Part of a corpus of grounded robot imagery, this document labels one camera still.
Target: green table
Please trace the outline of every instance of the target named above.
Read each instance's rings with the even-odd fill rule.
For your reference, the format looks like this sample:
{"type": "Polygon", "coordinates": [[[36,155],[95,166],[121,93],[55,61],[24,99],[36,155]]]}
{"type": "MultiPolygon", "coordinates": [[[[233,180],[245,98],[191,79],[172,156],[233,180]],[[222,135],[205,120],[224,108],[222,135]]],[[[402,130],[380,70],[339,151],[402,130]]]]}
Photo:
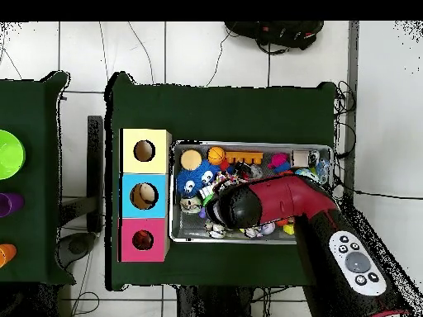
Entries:
{"type": "Polygon", "coordinates": [[[335,85],[318,88],[191,88],[135,85],[115,73],[107,101],[107,289],[124,284],[305,286],[296,245],[171,243],[164,263],[117,261],[119,129],[166,129],[173,140],[333,145],[335,85]]]}
{"type": "Polygon", "coordinates": [[[18,192],[25,206],[0,219],[0,243],[17,247],[16,257],[0,268],[0,282],[74,283],[55,261],[59,233],[58,96],[68,74],[51,73],[39,82],[0,80],[0,128],[25,146],[26,161],[0,192],[18,192]]]}

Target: white remote control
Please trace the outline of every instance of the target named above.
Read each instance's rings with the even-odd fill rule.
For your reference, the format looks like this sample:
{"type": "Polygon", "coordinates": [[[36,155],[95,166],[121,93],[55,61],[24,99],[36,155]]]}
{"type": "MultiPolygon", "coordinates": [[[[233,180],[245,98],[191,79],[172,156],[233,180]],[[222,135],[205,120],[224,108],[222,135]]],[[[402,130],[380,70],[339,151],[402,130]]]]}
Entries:
{"type": "Polygon", "coordinates": [[[380,296],[387,283],[361,242],[350,232],[335,232],[329,240],[335,257],[349,286],[365,296],[380,296]]]}

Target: pink toy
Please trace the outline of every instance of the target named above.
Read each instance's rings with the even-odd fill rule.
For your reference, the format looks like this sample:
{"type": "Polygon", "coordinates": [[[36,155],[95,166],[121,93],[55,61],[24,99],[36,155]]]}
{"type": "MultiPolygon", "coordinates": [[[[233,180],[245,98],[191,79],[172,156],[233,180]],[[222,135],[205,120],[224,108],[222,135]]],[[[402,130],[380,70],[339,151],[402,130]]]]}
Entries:
{"type": "Polygon", "coordinates": [[[270,163],[268,164],[268,168],[276,168],[279,165],[284,164],[286,161],[288,160],[288,155],[287,154],[275,154],[272,157],[272,160],[270,161],[270,163]]]}

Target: green cup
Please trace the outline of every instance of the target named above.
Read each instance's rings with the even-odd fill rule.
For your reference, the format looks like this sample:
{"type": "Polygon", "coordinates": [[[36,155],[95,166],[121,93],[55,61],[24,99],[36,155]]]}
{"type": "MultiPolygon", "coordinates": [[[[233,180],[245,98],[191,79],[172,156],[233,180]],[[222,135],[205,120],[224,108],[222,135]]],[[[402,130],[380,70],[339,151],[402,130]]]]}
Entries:
{"type": "Polygon", "coordinates": [[[25,149],[19,139],[0,130],[0,180],[15,175],[25,162],[25,149]]]}

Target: round hole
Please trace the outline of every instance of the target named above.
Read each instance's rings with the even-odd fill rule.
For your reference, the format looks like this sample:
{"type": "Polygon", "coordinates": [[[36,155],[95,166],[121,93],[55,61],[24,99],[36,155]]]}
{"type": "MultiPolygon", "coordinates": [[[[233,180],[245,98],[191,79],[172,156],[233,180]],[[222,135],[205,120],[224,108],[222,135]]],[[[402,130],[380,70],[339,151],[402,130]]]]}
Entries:
{"type": "Polygon", "coordinates": [[[147,182],[136,184],[130,196],[132,205],[141,210],[151,209],[159,199],[157,189],[147,182]]]}
{"type": "Polygon", "coordinates": [[[132,244],[138,250],[149,250],[153,247],[153,235],[149,231],[145,231],[142,229],[141,231],[137,231],[132,237],[132,244]]]}
{"type": "Polygon", "coordinates": [[[148,140],[138,141],[134,147],[134,157],[140,162],[149,162],[155,156],[155,146],[148,140]]]}

